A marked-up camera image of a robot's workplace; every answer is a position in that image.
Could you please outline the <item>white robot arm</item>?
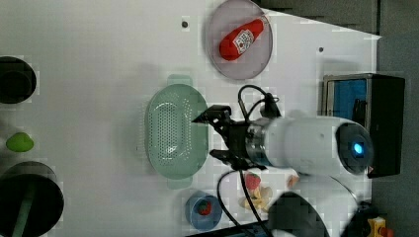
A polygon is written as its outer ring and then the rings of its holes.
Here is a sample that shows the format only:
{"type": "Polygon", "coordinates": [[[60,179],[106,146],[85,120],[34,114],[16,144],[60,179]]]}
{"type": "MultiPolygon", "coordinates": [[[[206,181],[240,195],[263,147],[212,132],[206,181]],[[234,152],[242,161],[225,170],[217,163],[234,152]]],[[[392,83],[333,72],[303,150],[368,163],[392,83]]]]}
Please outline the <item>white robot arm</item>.
{"type": "Polygon", "coordinates": [[[268,237],[349,237],[360,200],[354,184],[374,159],[368,131],[334,117],[261,117],[235,121],[228,106],[211,106],[194,119],[222,137],[209,155],[235,171],[293,169],[299,182],[268,205],[268,237]]]}

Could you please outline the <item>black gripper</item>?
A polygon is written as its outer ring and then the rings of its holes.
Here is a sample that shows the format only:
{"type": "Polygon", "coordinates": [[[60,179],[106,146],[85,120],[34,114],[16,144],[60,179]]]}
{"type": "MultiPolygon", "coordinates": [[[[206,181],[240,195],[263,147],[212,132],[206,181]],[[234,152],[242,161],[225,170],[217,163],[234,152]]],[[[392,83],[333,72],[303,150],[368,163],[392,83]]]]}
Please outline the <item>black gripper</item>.
{"type": "Polygon", "coordinates": [[[229,165],[233,170],[248,170],[252,167],[246,151],[245,138],[249,123],[230,119],[231,107],[213,105],[193,119],[194,123],[214,124],[227,150],[213,149],[209,155],[229,165]]]}

